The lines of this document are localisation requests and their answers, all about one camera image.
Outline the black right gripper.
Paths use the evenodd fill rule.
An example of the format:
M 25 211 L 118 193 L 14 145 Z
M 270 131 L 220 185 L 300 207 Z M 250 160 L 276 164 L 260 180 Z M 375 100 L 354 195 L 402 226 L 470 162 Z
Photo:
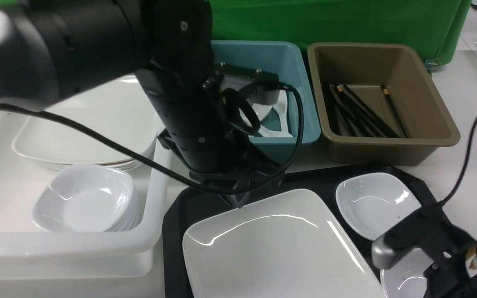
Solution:
M 477 242 L 466 245 L 458 254 L 433 264 L 424 272 L 424 298 L 473 298 L 477 277 Z

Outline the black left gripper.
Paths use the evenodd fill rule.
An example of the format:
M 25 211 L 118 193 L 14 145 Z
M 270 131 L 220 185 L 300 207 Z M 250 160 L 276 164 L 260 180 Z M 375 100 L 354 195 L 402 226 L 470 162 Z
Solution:
M 269 158 L 255 147 L 227 171 L 201 173 L 190 170 L 189 177 L 200 185 L 214 191 L 234 208 L 242 208 L 252 194 L 266 194 L 280 187 L 284 172 L 282 165 Z

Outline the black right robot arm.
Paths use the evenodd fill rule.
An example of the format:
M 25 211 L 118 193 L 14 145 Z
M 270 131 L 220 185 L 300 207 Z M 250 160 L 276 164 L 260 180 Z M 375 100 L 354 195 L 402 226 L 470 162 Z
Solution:
M 477 242 L 425 272 L 426 298 L 477 298 Z

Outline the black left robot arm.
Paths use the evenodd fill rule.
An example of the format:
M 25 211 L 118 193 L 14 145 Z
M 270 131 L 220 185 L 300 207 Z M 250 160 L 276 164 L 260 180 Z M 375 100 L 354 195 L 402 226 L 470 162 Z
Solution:
M 212 8 L 206 0 L 21 0 L 0 6 L 0 110 L 71 126 L 47 113 L 73 96 L 134 74 L 163 122 L 159 142 L 189 179 L 241 208 L 258 188 L 279 185 L 284 165 L 240 127 L 239 93 L 214 68 Z

